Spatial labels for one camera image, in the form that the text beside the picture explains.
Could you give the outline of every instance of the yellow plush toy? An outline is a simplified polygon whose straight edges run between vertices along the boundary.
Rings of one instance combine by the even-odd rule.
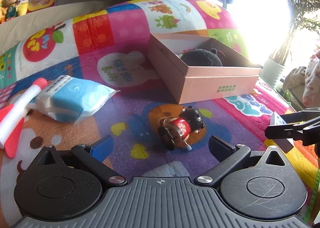
[[[25,15],[28,11],[28,0],[17,0],[17,13],[18,16]]]
[[[7,9],[2,7],[2,1],[3,0],[0,0],[0,23],[5,22],[5,15],[7,14]]]

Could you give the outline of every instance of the palm leaves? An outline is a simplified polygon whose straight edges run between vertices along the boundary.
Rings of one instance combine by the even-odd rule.
[[[284,43],[269,58],[284,65],[290,54],[290,45],[298,28],[316,31],[320,34],[320,21],[315,12],[320,10],[320,0],[288,0],[290,24]]]

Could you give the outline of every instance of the window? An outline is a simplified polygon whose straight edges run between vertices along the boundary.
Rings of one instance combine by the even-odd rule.
[[[282,43],[288,29],[287,0],[235,0],[228,4],[227,10],[244,38],[250,60],[263,65],[268,55]],[[296,33],[292,59],[288,57],[284,75],[295,67],[307,66],[317,37],[315,32],[307,30]]]

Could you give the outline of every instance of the pink box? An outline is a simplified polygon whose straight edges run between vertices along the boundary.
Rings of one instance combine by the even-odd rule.
[[[187,66],[175,54],[193,48],[216,48],[224,67]],[[179,104],[248,94],[261,69],[216,39],[186,34],[151,34],[148,58]]]

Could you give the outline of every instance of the plastic wrapped package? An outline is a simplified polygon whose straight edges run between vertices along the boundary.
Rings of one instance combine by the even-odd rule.
[[[61,75],[29,104],[29,109],[61,122],[79,122],[92,116],[117,90],[94,81]]]

